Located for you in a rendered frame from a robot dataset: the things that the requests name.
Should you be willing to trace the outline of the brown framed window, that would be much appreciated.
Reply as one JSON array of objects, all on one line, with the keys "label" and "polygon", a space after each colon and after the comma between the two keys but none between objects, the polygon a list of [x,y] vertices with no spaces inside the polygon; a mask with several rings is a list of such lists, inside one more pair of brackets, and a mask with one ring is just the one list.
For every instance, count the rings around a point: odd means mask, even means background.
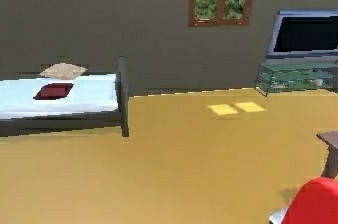
[{"label": "brown framed window", "polygon": [[246,26],[253,0],[189,0],[188,26]]}]

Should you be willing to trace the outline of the grey bed with white mattress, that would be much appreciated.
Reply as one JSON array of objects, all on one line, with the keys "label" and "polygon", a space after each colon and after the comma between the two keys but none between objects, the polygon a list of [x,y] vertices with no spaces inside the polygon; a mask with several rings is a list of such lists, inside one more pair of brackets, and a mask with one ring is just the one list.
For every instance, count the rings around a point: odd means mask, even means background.
[{"label": "grey bed with white mattress", "polygon": [[[67,97],[34,100],[47,84],[73,83]],[[121,128],[129,135],[129,86],[126,58],[118,59],[114,72],[84,72],[73,80],[47,77],[0,80],[0,137],[23,134]]]}]

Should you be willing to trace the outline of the dark red pillow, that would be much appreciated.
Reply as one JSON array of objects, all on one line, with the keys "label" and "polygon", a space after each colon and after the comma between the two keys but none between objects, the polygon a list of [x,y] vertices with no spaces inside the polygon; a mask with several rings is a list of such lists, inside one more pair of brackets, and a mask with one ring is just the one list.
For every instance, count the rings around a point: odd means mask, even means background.
[{"label": "dark red pillow", "polygon": [[34,100],[57,100],[65,98],[73,88],[73,83],[51,83],[44,85],[33,97]]}]

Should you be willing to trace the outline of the red chair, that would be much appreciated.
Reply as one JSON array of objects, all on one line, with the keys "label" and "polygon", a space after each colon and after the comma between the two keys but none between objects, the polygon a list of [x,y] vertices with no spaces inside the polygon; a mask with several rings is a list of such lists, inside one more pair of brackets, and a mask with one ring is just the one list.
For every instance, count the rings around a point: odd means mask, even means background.
[{"label": "red chair", "polygon": [[338,224],[338,182],[322,177],[306,182],[268,224]]}]

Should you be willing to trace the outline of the beige pillow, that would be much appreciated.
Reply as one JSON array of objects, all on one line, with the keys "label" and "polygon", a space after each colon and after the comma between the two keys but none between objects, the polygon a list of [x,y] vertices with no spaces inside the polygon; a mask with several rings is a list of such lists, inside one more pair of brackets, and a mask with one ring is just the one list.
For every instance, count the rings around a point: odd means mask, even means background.
[{"label": "beige pillow", "polygon": [[73,80],[86,71],[87,69],[85,67],[68,63],[58,63],[46,68],[40,73],[40,76],[59,80]]}]

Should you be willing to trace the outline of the green glass television stand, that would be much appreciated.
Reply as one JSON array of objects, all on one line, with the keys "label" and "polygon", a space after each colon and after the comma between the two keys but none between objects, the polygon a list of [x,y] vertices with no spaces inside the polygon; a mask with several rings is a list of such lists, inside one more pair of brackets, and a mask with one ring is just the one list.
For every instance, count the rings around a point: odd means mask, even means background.
[{"label": "green glass television stand", "polygon": [[254,89],[267,97],[269,93],[332,89],[336,84],[336,62],[259,66]]}]

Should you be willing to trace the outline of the silver television set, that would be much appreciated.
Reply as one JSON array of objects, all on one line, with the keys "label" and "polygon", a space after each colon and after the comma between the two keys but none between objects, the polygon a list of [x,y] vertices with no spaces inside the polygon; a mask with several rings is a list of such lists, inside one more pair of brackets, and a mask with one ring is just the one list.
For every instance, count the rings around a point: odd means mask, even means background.
[{"label": "silver television set", "polygon": [[266,64],[336,62],[337,59],[338,9],[277,12]]}]

